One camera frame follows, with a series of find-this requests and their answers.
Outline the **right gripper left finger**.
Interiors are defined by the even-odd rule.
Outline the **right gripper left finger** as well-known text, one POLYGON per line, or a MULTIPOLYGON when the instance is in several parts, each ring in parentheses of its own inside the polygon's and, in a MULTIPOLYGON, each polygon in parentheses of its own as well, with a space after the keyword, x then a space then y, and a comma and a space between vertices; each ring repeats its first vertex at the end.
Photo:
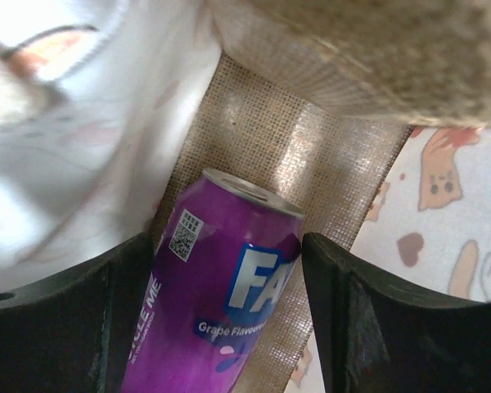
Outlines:
POLYGON ((119 392, 153 260, 141 233, 0 293, 0 392, 119 392))

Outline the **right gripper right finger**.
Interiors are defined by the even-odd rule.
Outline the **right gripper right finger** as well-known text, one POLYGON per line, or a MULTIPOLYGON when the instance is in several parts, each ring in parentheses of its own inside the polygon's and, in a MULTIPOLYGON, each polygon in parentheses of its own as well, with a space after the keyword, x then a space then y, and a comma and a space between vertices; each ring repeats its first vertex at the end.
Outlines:
POLYGON ((432 291, 306 233, 302 266, 327 392, 491 392, 491 302, 432 291))

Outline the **purple Fanta can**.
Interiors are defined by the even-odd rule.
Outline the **purple Fanta can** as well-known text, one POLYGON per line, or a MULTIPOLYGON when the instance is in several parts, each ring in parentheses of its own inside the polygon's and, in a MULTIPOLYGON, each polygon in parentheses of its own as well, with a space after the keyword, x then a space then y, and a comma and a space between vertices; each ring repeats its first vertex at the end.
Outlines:
POLYGON ((125 392, 229 392, 300 256, 303 212, 205 169, 164 229, 125 392))

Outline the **burlap canvas tote bag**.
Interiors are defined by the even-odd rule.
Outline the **burlap canvas tote bag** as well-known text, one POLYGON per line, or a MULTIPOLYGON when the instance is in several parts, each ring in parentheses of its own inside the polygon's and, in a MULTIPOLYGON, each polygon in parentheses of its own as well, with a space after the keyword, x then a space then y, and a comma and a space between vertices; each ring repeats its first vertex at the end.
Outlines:
POLYGON ((327 392, 306 233, 491 302, 491 1, 0 1, 0 293, 141 233, 152 271, 205 169, 304 215, 229 392, 327 392))

